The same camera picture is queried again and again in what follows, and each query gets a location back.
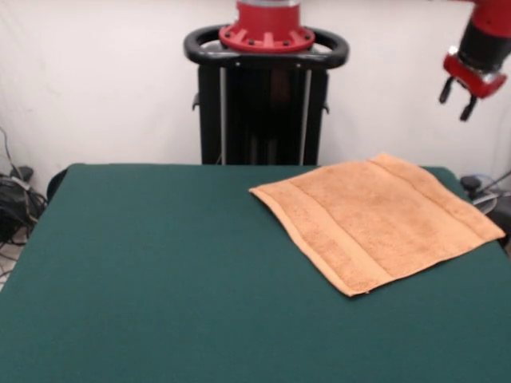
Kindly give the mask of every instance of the towel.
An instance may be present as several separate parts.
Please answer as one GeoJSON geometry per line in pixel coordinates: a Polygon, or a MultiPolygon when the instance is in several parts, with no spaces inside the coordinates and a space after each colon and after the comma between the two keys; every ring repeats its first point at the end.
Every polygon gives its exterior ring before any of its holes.
{"type": "Polygon", "coordinates": [[[428,171],[386,154],[318,168],[250,192],[350,297],[505,236],[428,171]]]}

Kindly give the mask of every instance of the black cable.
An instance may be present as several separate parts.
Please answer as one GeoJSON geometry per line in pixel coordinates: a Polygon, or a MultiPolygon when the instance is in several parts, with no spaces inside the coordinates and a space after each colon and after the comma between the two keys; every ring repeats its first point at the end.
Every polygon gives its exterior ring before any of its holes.
{"type": "Polygon", "coordinates": [[[39,193],[35,192],[33,189],[30,189],[26,192],[30,202],[32,203],[32,207],[35,210],[35,217],[36,219],[39,219],[41,217],[42,213],[46,209],[47,204],[45,203],[44,197],[40,195],[39,193]]]}
{"type": "Polygon", "coordinates": [[[502,182],[503,180],[505,180],[506,178],[508,178],[509,176],[511,176],[511,170],[509,170],[508,172],[506,172],[503,176],[501,176],[500,178],[497,178],[496,180],[494,180],[491,184],[489,185],[486,185],[484,186],[479,192],[486,192],[488,189],[492,188],[493,186],[499,184],[500,182],[502,182]]]}
{"type": "Polygon", "coordinates": [[[12,220],[17,221],[23,227],[33,229],[35,226],[35,223],[30,223],[29,221],[25,221],[23,218],[21,218],[14,209],[0,205],[0,211],[4,211],[12,220]]]}
{"type": "Polygon", "coordinates": [[[4,271],[0,274],[0,278],[3,278],[3,277],[6,277],[7,275],[9,275],[10,273],[12,273],[13,271],[12,270],[8,270],[8,271],[4,271]]]}
{"type": "Polygon", "coordinates": [[[8,138],[7,138],[7,133],[6,133],[6,131],[5,131],[5,130],[3,130],[2,126],[0,126],[0,132],[2,132],[2,134],[3,134],[3,138],[4,138],[4,140],[3,140],[3,142],[4,142],[4,148],[6,149],[6,156],[7,156],[7,159],[9,160],[9,162],[10,162],[10,166],[12,167],[12,169],[14,170],[14,172],[15,172],[16,174],[18,174],[18,178],[19,178],[19,179],[22,179],[22,178],[23,178],[23,177],[22,177],[22,175],[21,175],[21,174],[19,174],[19,171],[18,171],[18,170],[16,169],[16,167],[14,166],[13,159],[12,159],[12,158],[11,158],[11,156],[10,156],[10,153],[9,153],[9,144],[8,144],[8,138]]]}
{"type": "Polygon", "coordinates": [[[27,185],[27,188],[24,188],[20,182],[25,183],[23,180],[14,180],[11,177],[0,177],[0,184],[3,184],[4,186],[7,186],[8,188],[15,187],[15,188],[21,188],[24,192],[26,192],[29,195],[33,195],[37,199],[39,199],[39,204],[43,205],[43,207],[46,207],[48,205],[48,200],[46,197],[40,193],[37,193],[33,188],[30,188],[30,186],[27,185]]]}
{"type": "MultiPolygon", "coordinates": [[[[6,243],[12,242],[12,237],[22,228],[26,227],[27,222],[23,219],[20,219],[18,214],[15,212],[5,209],[0,205],[0,217],[2,217],[2,241],[6,243]]],[[[27,227],[27,231],[32,230],[33,228],[27,227]]]]}
{"type": "Polygon", "coordinates": [[[12,258],[9,255],[5,255],[3,253],[0,253],[0,257],[5,258],[5,259],[9,259],[10,261],[14,261],[14,262],[18,261],[16,258],[12,258]]]}
{"type": "Polygon", "coordinates": [[[9,239],[9,242],[7,242],[7,244],[9,244],[11,246],[16,246],[16,247],[24,247],[26,245],[26,242],[15,242],[12,239],[9,239]]]}

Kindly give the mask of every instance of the red robot arm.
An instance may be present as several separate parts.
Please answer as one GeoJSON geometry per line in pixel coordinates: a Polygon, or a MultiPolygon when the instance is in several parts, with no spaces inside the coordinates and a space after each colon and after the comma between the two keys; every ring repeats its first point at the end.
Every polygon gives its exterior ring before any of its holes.
{"type": "Polygon", "coordinates": [[[459,48],[452,48],[444,60],[449,73],[440,102],[445,103],[456,81],[470,92],[470,103],[461,114],[469,119],[479,98],[491,96],[505,83],[501,73],[511,53],[511,0],[472,0],[473,13],[459,48]]]}

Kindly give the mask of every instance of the green table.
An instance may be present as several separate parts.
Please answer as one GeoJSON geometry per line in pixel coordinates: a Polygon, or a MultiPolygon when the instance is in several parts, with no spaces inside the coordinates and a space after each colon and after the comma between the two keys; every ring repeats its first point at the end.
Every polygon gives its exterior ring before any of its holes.
{"type": "Polygon", "coordinates": [[[305,170],[73,166],[0,294],[2,382],[511,381],[500,247],[346,298],[247,191],[305,170]]]}

